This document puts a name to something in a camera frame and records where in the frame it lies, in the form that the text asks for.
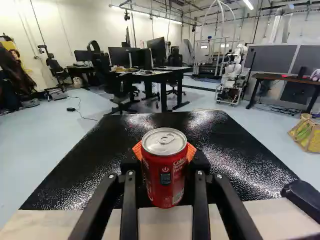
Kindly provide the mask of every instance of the brown jacket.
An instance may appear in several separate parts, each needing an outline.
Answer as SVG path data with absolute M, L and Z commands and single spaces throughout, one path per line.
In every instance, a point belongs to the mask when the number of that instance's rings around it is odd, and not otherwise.
M 35 91 L 36 82 L 23 70 L 21 64 L 14 59 L 12 54 L 1 45 L 0 66 L 18 94 L 28 95 Z

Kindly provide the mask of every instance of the black office chair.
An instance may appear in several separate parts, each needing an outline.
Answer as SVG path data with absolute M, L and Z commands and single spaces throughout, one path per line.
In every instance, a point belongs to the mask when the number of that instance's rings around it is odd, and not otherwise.
M 172 54 L 168 57 L 168 66 L 169 67 L 182 67 L 182 55 L 179 54 L 179 48 L 172 48 Z M 166 91 L 166 94 L 175 94 L 178 95 L 178 91 L 175 89 L 175 87 L 178 86 L 178 83 L 176 80 L 170 80 L 169 85 L 172 87 L 172 90 Z
M 139 100 L 135 100 L 135 91 L 138 90 L 136 86 L 132 85 L 132 81 L 126 79 L 126 75 L 120 76 L 118 73 L 110 72 L 110 59 L 108 55 L 101 53 L 99 44 L 93 40 L 87 45 L 87 50 L 91 54 L 91 62 L 95 71 L 95 74 L 99 81 L 103 84 L 104 91 L 108 94 L 113 94 L 114 98 L 111 102 L 118 105 L 118 108 L 112 108 L 112 111 L 108 115 L 116 112 L 123 113 L 123 111 L 136 113 L 137 111 L 131 110 L 132 103 L 137 103 Z
M 55 59 L 55 56 L 53 55 L 53 53 L 48 53 L 48 58 L 45 60 L 45 63 L 47 66 L 50 67 L 52 76 L 56 78 L 56 80 L 58 81 L 58 84 L 59 85 L 65 84 L 64 80 L 66 80 L 67 77 L 69 77 L 69 73 L 67 72 L 66 69 L 63 69 L 60 66 L 58 61 Z

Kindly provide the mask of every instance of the pull tab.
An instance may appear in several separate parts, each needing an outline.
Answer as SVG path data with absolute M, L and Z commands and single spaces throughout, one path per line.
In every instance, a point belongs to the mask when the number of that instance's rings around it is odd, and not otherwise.
M 171 143 L 173 140 L 175 140 L 176 137 L 172 133 L 167 133 L 164 136 L 160 137 L 158 142 L 162 145 Z

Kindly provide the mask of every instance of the hair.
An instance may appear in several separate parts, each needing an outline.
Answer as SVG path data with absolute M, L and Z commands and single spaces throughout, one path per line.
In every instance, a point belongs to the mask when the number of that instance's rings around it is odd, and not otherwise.
M 10 49 L 9 52 L 12 54 L 12 52 L 15 52 L 15 54 L 20 58 L 20 52 L 16 49 Z

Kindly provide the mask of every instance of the white robot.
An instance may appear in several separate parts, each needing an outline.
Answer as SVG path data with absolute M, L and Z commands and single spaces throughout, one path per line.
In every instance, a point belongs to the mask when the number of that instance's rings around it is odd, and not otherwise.
M 243 89 L 244 81 L 237 81 L 239 75 L 242 73 L 243 66 L 241 61 L 244 55 L 248 52 L 248 48 L 239 44 L 234 53 L 229 53 L 228 62 L 225 62 L 224 74 L 221 78 L 221 85 L 216 89 L 217 103 L 230 103 L 237 105 L 239 103 L 240 95 Z
M 224 74 L 222 75 L 221 84 L 224 87 L 232 87 L 235 84 L 235 79 L 242 72 L 242 65 L 240 64 L 243 56 L 248 52 L 248 48 L 243 44 L 238 44 L 234 53 L 229 53 L 229 62 L 224 68 Z

